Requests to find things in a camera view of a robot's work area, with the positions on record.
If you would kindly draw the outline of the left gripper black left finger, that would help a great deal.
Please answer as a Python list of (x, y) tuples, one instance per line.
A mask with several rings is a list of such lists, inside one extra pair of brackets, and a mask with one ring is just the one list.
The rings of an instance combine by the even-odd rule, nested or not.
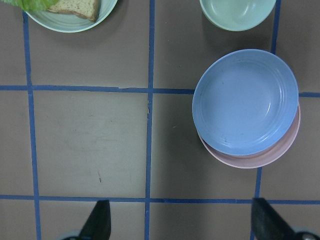
[(110, 201), (99, 200), (96, 202), (77, 238), (80, 240), (108, 240), (110, 236)]

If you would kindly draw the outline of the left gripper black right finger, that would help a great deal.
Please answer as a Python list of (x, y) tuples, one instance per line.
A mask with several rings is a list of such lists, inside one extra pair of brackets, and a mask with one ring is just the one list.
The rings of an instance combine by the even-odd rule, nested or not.
[(251, 230), (257, 240), (294, 240), (295, 231), (264, 198), (253, 198)]

